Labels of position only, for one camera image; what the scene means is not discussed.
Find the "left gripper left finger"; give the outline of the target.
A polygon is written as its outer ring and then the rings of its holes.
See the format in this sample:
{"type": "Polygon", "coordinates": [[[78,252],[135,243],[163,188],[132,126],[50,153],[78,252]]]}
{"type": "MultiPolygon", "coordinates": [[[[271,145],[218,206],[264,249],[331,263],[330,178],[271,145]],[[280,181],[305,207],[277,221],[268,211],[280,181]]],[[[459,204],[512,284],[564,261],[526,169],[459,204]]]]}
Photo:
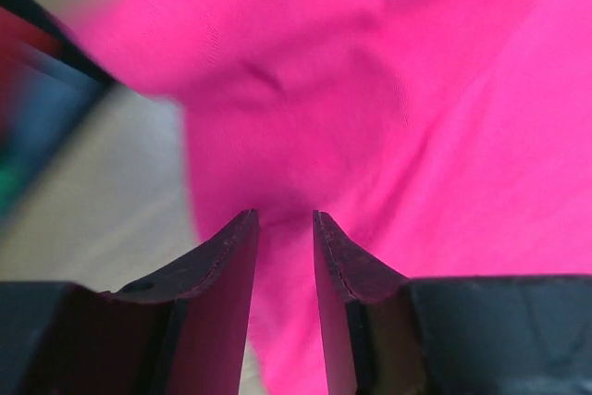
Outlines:
{"type": "Polygon", "coordinates": [[[235,394],[253,289],[254,211],[116,292],[1,285],[5,394],[235,394]]]}

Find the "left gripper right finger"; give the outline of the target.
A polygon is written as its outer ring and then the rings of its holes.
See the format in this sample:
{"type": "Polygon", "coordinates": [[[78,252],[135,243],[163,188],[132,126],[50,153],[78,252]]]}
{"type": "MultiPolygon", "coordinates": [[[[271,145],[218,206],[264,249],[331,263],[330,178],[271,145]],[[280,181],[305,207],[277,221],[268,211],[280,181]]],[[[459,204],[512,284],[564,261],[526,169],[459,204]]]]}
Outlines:
{"type": "Polygon", "coordinates": [[[407,278],[314,212],[332,394],[587,394],[586,275],[407,278]]]}

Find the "pink t shirt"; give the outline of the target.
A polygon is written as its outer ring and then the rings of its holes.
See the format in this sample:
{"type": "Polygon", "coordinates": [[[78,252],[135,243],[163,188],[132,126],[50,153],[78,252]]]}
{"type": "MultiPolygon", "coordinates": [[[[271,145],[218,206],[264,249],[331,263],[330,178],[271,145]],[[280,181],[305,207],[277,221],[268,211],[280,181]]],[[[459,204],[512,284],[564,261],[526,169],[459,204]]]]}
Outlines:
{"type": "Polygon", "coordinates": [[[591,0],[95,0],[68,29],[180,103],[201,236],[257,210],[271,394],[327,392],[316,210],[409,277],[591,269],[591,0]]]}

